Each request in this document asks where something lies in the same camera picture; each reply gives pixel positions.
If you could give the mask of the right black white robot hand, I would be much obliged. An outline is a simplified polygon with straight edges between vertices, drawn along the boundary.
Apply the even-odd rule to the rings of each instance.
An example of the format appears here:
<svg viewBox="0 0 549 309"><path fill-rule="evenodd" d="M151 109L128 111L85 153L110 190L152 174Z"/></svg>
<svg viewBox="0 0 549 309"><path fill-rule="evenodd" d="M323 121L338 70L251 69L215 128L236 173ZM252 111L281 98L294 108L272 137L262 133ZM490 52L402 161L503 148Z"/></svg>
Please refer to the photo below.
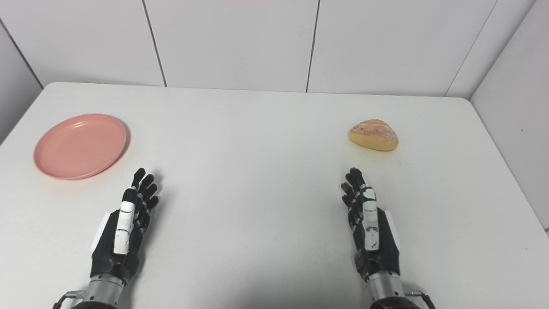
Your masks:
<svg viewBox="0 0 549 309"><path fill-rule="evenodd" d="M386 211L378 207L376 192L361 170L350 168L341 184L342 201L356 247L354 262L364 280L376 273L401 274L400 252Z"/></svg>

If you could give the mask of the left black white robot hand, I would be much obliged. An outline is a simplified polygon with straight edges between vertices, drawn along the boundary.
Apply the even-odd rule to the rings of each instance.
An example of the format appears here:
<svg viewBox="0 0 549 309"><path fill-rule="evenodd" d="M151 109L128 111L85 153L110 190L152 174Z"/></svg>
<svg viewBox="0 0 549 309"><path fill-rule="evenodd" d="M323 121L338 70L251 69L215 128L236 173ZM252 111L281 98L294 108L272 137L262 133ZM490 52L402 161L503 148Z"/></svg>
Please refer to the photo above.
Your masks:
<svg viewBox="0 0 549 309"><path fill-rule="evenodd" d="M122 195L119 209L109 213L91 255L90 277L113 276L124 284L139 270L139 251L153 209L159 203L153 174L139 168Z"/></svg>

